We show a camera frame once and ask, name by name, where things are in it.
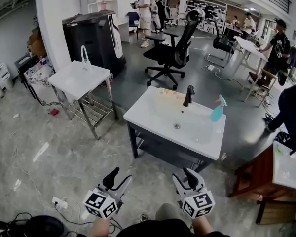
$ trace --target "spray bottle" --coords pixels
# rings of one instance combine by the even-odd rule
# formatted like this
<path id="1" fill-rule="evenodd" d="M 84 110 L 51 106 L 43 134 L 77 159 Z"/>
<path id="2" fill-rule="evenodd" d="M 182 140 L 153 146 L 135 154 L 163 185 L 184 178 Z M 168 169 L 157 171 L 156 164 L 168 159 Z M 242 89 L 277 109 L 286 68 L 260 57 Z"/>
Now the spray bottle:
<path id="1" fill-rule="evenodd" d="M 213 110 L 211 114 L 212 122 L 217 122 L 221 119 L 223 108 L 224 106 L 227 106 L 226 100 L 222 97 L 222 95 L 219 95 L 219 99 L 217 99 L 215 102 L 220 102 L 220 104 Z"/>

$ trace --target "white table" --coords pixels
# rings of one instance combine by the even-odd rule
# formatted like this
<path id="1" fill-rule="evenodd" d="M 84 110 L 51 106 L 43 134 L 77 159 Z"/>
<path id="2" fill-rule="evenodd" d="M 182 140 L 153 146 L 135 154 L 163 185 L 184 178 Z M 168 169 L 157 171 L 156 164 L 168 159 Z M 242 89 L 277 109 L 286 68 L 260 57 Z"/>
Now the white table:
<path id="1" fill-rule="evenodd" d="M 121 41 L 130 42 L 129 39 L 129 17 L 117 18 L 118 31 Z"/>
<path id="2" fill-rule="evenodd" d="M 161 92 L 165 91 L 167 96 L 173 94 L 174 100 L 164 98 Z M 165 161 L 169 153 L 171 158 L 183 157 L 182 161 L 187 156 L 193 158 L 187 163 L 198 165 L 196 172 L 219 158 L 226 115 L 211 122 L 212 109 L 195 102 L 184 107 L 184 99 L 184 94 L 150 86 L 125 113 L 134 158 L 138 148 Z"/>
<path id="3" fill-rule="evenodd" d="M 255 47 L 255 45 L 252 42 L 247 41 L 247 40 L 245 40 L 243 38 L 240 38 L 238 36 L 236 36 L 235 39 L 237 40 L 239 46 L 242 49 L 244 49 L 244 52 L 242 52 L 242 51 L 239 52 L 239 53 L 242 54 L 242 56 L 241 56 L 241 58 L 239 60 L 239 63 L 235 65 L 236 70 L 233 73 L 233 76 L 235 76 L 235 74 L 239 70 L 240 66 L 244 66 L 245 68 L 248 68 L 248 69 L 254 71 L 256 74 L 258 74 L 259 70 L 261 68 L 261 65 L 262 65 L 262 61 L 267 62 L 268 59 L 265 57 L 264 54 L 262 54 L 261 52 L 259 52 L 257 50 L 257 48 Z M 255 56 L 257 56 L 259 58 L 259 64 L 258 64 L 257 68 L 252 68 L 249 65 L 249 56 L 250 56 L 250 54 L 253 54 L 253 55 L 255 55 Z"/>
<path id="4" fill-rule="evenodd" d="M 53 86 L 54 92 L 62 103 L 62 107 L 69 119 L 72 119 L 73 117 L 69 115 L 68 111 L 84 120 L 90 127 L 91 132 L 96 139 L 99 139 L 99 137 L 95 132 L 95 128 L 100 124 L 100 122 L 111 111 L 114 111 L 115 117 L 117 117 L 111 92 L 110 71 L 108 69 L 93 65 L 86 66 L 82 62 L 73 61 L 68 66 L 52 75 L 48 81 Z M 111 108 L 98 103 L 90 94 L 92 90 L 104 81 L 107 85 Z M 75 101 L 74 104 L 67 104 L 65 106 L 64 101 L 59 97 L 55 88 L 58 88 L 62 92 L 72 96 L 74 100 L 79 103 L 81 111 L 74 107 Z M 78 113 L 83 114 L 85 119 L 78 115 Z"/>

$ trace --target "white sink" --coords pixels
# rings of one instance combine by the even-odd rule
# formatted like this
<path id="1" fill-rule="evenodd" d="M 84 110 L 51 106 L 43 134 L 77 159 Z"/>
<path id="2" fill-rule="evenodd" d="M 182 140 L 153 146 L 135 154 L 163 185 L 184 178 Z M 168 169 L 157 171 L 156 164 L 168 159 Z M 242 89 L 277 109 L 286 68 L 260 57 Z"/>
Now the white sink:
<path id="1" fill-rule="evenodd" d="M 218 122 L 212 122 L 212 109 L 195 102 L 185 107 L 184 99 L 184 94 L 150 86 L 124 115 L 124 119 L 217 160 L 222 146 L 226 116 L 223 115 Z"/>
<path id="2" fill-rule="evenodd" d="M 277 141 L 273 143 L 273 183 L 296 189 L 296 153 Z"/>

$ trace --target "gray floor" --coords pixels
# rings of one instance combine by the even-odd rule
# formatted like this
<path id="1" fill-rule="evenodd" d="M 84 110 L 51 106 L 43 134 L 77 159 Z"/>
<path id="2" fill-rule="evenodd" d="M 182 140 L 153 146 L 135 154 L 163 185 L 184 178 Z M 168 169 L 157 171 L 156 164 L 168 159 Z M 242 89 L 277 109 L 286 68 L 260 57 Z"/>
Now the gray floor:
<path id="1" fill-rule="evenodd" d="M 121 109 L 126 110 L 147 88 L 148 75 L 143 72 L 145 66 L 156 65 L 142 57 L 145 50 L 139 48 L 140 42 L 132 40 L 132 44 L 123 45 L 127 69 L 113 82 L 114 100 Z M 211 43 L 211 39 L 194 39 L 192 47 L 212 52 Z M 195 87 L 194 101 L 213 108 L 216 105 L 214 101 L 222 94 L 228 103 L 224 112 L 227 122 L 222 145 L 222 152 L 226 153 L 227 158 L 202 172 L 216 201 L 214 211 L 208 216 L 209 221 L 215 229 L 235 237 L 284 236 L 287 227 L 279 232 L 281 225 L 255 224 L 259 209 L 256 203 L 226 197 L 234 182 L 232 169 L 241 160 L 252 158 L 271 143 L 270 137 L 261 136 L 264 108 L 257 108 L 258 101 L 254 98 L 243 103 L 241 100 L 244 95 L 240 94 L 240 86 L 236 82 L 219 80 L 213 72 L 202 71 L 200 67 L 206 63 L 199 50 L 192 49 L 190 56 L 191 61 L 184 68 L 185 78 L 178 78 L 178 91 L 185 93 L 191 84 Z M 230 76 L 232 70 L 226 68 L 222 77 Z M 237 77 L 241 80 L 245 74 L 243 71 Z M 169 79 L 165 78 L 153 85 L 172 86 Z M 279 93 L 273 91 L 274 103 L 277 103 Z M 49 143 L 48 149 L 33 162 L 46 142 Z M 183 177 L 183 173 L 148 154 L 142 154 L 134 160 L 127 127 L 122 119 L 100 141 L 95 141 L 87 126 L 79 119 L 69 121 L 63 113 L 56 117 L 48 115 L 19 82 L 13 92 L 8 92 L 0 101 L 0 220 L 10 221 L 17 213 L 25 211 L 61 219 L 52 209 L 53 196 L 71 197 L 82 207 L 81 202 L 87 191 L 117 166 L 123 175 L 132 174 L 134 177 L 133 185 L 123 199 L 125 204 L 115 216 L 123 227 L 135 223 L 143 212 L 153 218 L 159 206 L 166 202 L 179 210 L 179 199 L 171 174 Z M 18 179 L 21 185 L 14 190 Z M 71 220 L 77 221 L 78 207 L 70 200 L 68 203 L 73 211 Z M 70 210 L 63 213 L 70 217 Z M 182 218 L 190 224 L 186 215 L 182 215 Z M 93 217 L 89 216 L 87 220 L 93 220 Z M 67 226 L 75 230 L 75 225 Z M 77 230 L 87 235 L 90 227 L 78 227 Z"/>

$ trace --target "sneaker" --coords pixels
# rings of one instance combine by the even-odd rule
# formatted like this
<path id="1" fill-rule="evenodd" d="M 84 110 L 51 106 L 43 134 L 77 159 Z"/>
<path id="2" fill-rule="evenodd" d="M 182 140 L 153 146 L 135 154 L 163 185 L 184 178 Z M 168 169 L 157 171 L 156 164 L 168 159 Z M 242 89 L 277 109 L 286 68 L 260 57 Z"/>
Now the sneaker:
<path id="1" fill-rule="evenodd" d="M 144 41 L 143 44 L 140 46 L 141 48 L 146 48 L 149 46 L 149 42 Z"/>
<path id="2" fill-rule="evenodd" d="M 270 128 L 268 128 L 268 126 L 265 128 L 265 130 L 268 131 L 269 133 L 276 132 L 276 130 L 271 130 Z"/>
<path id="3" fill-rule="evenodd" d="M 147 220 L 149 220 L 147 215 L 142 214 L 142 215 L 139 216 L 139 221 L 140 222 L 144 222 L 144 221 L 147 221 Z"/>

